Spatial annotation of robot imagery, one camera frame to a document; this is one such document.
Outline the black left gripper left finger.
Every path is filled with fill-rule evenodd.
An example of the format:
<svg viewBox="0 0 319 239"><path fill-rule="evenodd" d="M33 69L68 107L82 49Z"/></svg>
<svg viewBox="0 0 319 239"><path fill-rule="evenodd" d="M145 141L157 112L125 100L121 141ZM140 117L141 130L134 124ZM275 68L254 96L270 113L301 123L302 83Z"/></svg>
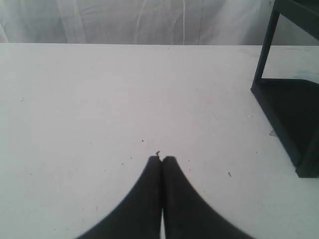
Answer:
<svg viewBox="0 0 319 239"><path fill-rule="evenodd" d="M159 239L162 211L161 161L151 156L133 188L81 239Z"/></svg>

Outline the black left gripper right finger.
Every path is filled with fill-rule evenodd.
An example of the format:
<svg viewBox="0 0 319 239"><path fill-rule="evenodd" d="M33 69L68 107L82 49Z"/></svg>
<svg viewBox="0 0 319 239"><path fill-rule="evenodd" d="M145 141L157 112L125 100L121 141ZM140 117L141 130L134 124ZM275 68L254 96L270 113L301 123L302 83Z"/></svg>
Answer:
<svg viewBox="0 0 319 239"><path fill-rule="evenodd" d="M250 239L195 191L173 156L162 161L163 219L167 239Z"/></svg>

